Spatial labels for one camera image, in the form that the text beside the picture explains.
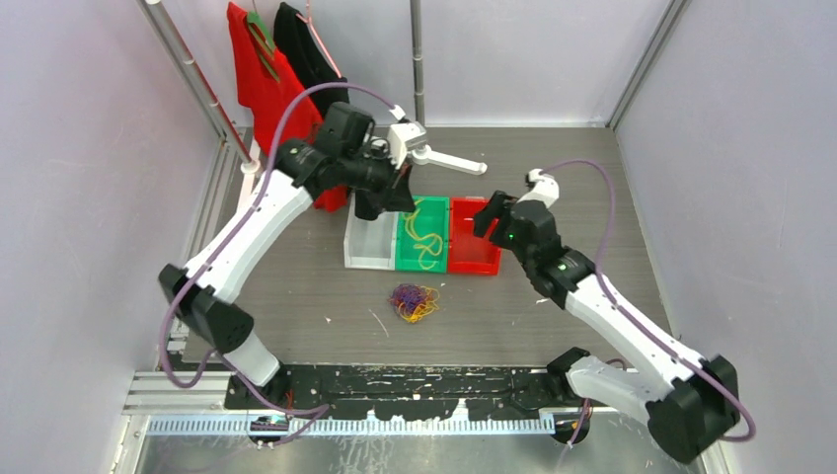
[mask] yellow string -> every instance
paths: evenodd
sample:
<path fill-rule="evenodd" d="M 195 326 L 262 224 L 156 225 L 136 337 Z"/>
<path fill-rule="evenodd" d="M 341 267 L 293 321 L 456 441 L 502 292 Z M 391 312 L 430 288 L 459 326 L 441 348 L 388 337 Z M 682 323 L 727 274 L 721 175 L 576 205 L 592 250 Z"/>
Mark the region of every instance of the yellow string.
<path fill-rule="evenodd" d="M 422 286 L 421 289 L 424 290 L 425 294 L 427 295 L 427 300 L 416 307 L 416 311 L 413 314 L 407 313 L 404 310 L 404 303 L 398 305 L 398 314 L 401 316 L 402 319 L 407 321 L 408 323 L 415 324 L 424 316 L 432 313 L 433 311 L 439 309 L 439 306 L 436 304 L 436 301 L 439 300 L 439 290 L 436 288 L 431 288 L 429 286 Z"/>
<path fill-rule="evenodd" d="M 441 255 L 442 250 L 444 248 L 444 239 L 442 239 L 442 237 L 439 234 L 432 232 L 421 237 L 419 237 L 419 235 L 416 233 L 416 217 L 418 217 L 419 212 L 421 212 L 421 209 L 419 209 L 419 204 L 421 204 L 423 200 L 423 198 L 417 200 L 416 211 L 411 214 L 408 214 L 407 217 L 404 218 L 404 230 L 407 232 L 407 235 L 409 235 L 411 239 L 416 241 L 416 243 L 413 245 L 413 248 L 416 250 L 421 250 L 421 253 L 418 254 L 418 265 L 423 270 L 430 270 L 433 267 L 435 267 L 435 265 L 439 262 L 434 261 L 431 265 L 426 266 L 424 263 L 424 255 L 430 254 L 433 257 L 438 257 L 439 255 Z M 429 244 L 421 243 L 427 239 L 430 239 L 431 241 Z M 438 244 L 438 250 L 433 249 L 434 244 Z"/>

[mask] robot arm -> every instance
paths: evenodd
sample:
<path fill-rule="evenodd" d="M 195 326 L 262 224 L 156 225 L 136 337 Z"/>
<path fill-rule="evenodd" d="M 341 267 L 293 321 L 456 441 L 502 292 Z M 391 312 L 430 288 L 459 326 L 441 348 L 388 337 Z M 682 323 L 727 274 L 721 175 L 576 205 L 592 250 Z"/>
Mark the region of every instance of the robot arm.
<path fill-rule="evenodd" d="M 491 242 L 511 250 L 535 289 L 602 335 L 636 372 L 602 362 L 572 348 L 547 366 L 558 390 L 598 400 L 648 425 L 654 439 L 671 457 L 690 462 L 732 428 L 740 414 L 683 361 L 706 372 L 737 397 L 735 369 L 723 357 L 706 360 L 665 334 L 625 299 L 607 276 L 602 282 L 618 305 L 604 294 L 594 264 L 564 246 L 548 206 L 558 198 L 555 180 L 532 170 L 529 193 L 521 198 L 496 192 L 474 218 L 475 234 L 483 237 L 496 221 Z M 679 360 L 669 356 L 629 321 L 627 309 Z"/>
<path fill-rule="evenodd" d="M 209 246 L 184 268 L 168 265 L 160 272 L 159 281 L 171 302 L 221 243 L 228 241 L 187 292 L 176 316 L 267 391 L 276 383 L 274 377 L 281 373 L 281 363 L 259 340 L 253 317 L 234 301 L 279 234 L 322 192 L 339 185 L 355 192 L 355 215 L 361 219 L 374 220 L 385 211 L 416 210 L 409 182 L 412 157 L 426 146 L 425 130 L 408 121 L 390 126 L 392 150 L 388 151 L 398 155 L 396 160 L 387 150 L 372 146 L 373 126 L 368 113 L 349 104 L 332 105 L 313 143 L 290 139 L 279 146 L 276 169 L 266 170 L 265 176 L 270 173 L 270 179 L 264 197 L 237 233 L 231 235 L 255 205 L 265 176 L 248 205 L 239 209 Z M 458 160 L 464 167 L 478 167 L 468 160 Z M 485 171 L 485 165 L 479 165 Z"/>

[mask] hanging clothes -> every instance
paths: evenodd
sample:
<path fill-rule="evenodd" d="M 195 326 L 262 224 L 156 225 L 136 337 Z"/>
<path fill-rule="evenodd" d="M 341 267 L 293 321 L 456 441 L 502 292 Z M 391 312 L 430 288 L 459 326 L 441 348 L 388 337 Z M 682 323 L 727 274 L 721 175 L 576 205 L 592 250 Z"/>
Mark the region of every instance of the hanging clothes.
<path fill-rule="evenodd" d="M 254 138 L 268 153 L 282 114 L 305 88 L 269 34 L 255 26 L 254 15 L 232 2 L 227 6 L 238 102 L 253 112 Z M 279 142 L 288 138 L 311 139 L 322 122 L 314 103 L 305 98 L 291 113 Z M 333 212 L 346 203 L 347 188 L 337 187 L 322 193 L 314 207 Z"/>
<path fill-rule="evenodd" d="M 346 82 L 329 65 L 329 61 L 317 48 L 317 44 L 305 24 L 297 15 L 299 10 L 282 2 L 273 21 L 273 41 L 285 55 L 303 87 L 309 88 L 324 82 Z M 348 103 L 348 89 L 326 89 L 315 92 L 311 100 L 324 116 L 331 104 Z"/>

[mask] red shirt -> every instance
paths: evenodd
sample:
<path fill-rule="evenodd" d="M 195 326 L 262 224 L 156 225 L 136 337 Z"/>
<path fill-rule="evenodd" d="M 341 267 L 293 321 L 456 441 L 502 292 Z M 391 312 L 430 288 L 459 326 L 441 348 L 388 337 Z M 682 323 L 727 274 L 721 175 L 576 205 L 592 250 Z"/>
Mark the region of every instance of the red shirt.
<path fill-rule="evenodd" d="M 290 102 L 305 89 L 278 49 L 273 51 L 271 65 L 278 75 L 273 78 L 257 54 L 254 40 L 247 27 L 247 11 L 230 2 L 227 6 L 227 20 L 230 25 L 230 40 L 235 56 L 238 102 L 253 111 L 253 135 L 267 154 L 270 142 Z M 288 138 L 307 139 L 313 137 L 323 122 L 310 98 L 305 98 L 290 115 L 279 143 Z M 326 191 L 314 203 L 332 212 L 346 204 L 346 188 L 338 187 Z"/>

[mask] small debris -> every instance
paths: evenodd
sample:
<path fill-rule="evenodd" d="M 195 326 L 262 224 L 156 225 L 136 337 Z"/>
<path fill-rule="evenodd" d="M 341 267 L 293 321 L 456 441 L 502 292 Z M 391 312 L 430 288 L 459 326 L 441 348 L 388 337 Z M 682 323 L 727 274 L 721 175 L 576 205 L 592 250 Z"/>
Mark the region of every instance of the small debris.
<path fill-rule="evenodd" d="M 377 320 L 378 320 L 378 324 L 380 324 L 380 325 L 381 325 L 381 327 L 382 327 L 382 328 L 384 328 L 384 333 L 386 333 L 387 337 L 389 338 L 389 337 L 390 337 L 390 332 L 389 332 L 389 331 L 387 331 L 387 327 L 386 327 L 386 326 L 384 326 L 384 323 L 382 323 L 382 322 L 381 322 L 381 318 L 379 318 L 379 317 L 378 317 L 378 315 L 377 315 L 377 314 L 375 314 L 375 313 L 374 313 L 374 311 L 372 311 L 371 309 L 369 310 L 369 312 L 370 312 L 370 313 L 372 313 L 372 316 L 374 316 L 374 317 L 375 317 L 375 319 L 377 319 Z"/>

